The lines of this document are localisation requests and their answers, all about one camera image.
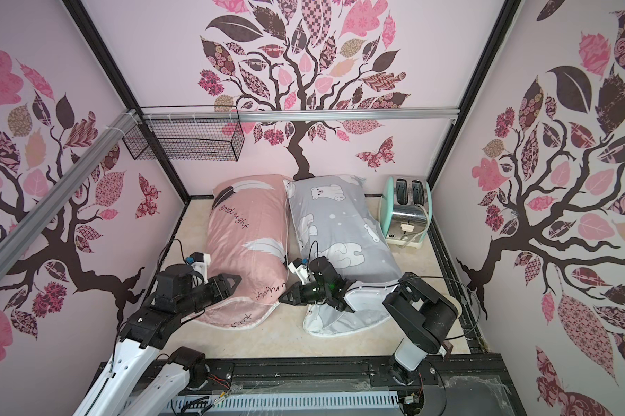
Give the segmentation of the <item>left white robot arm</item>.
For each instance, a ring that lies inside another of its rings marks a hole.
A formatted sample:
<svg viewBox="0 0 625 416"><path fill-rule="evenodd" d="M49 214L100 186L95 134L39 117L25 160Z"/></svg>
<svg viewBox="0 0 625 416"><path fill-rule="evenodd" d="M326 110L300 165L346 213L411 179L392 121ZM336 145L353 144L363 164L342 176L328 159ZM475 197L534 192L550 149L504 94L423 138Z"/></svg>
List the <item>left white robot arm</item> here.
<svg viewBox="0 0 625 416"><path fill-rule="evenodd" d="M180 263L158 272L155 292L120 329L113 355L76 415L159 415L187 387L205 385L209 374L205 354L182 347L170 355L137 398L129 399L171 336L208 307L234 295L241 283L238 275L205 277L204 270Z"/></svg>

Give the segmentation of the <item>grey polar bear pillow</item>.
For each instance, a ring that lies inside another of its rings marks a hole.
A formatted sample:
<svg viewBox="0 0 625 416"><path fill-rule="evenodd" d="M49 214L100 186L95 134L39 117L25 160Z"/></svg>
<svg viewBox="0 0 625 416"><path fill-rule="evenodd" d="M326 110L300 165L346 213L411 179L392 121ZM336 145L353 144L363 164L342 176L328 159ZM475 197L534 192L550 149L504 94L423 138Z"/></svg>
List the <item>grey polar bear pillow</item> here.
<svg viewBox="0 0 625 416"><path fill-rule="evenodd" d="M301 255L324 256L343 278L370 286L402 277L366 204L364 180L338 175L283 184Z"/></svg>

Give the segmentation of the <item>pink good night pillow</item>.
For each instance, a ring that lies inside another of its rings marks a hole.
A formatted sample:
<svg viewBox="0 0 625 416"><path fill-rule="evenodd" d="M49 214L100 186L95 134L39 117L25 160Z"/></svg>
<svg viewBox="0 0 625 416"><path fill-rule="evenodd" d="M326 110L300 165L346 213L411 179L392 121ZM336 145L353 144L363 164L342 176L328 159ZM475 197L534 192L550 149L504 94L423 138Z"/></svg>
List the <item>pink good night pillow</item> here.
<svg viewBox="0 0 625 416"><path fill-rule="evenodd" d="M197 320L218 329L252 329L279 305L288 272L286 178L277 174L227 180L214 191L207 229L210 275L241 277L229 299Z"/></svg>

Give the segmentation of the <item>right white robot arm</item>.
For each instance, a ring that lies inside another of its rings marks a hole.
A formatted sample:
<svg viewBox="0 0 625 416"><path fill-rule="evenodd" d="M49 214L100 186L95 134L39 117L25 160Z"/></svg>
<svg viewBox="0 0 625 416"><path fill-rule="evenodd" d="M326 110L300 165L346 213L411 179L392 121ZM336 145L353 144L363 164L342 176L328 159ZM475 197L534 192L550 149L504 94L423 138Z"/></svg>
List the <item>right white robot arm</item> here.
<svg viewBox="0 0 625 416"><path fill-rule="evenodd" d="M449 331L459 311L449 299L414 273L381 284L346 279L326 257L308 261L291 271L300 281L287 288L279 302L291 306L326 305L338 312L387 313L404 333L390 357L388 372L409 386L418 379L419 366L430 355L446 357L453 349Z"/></svg>

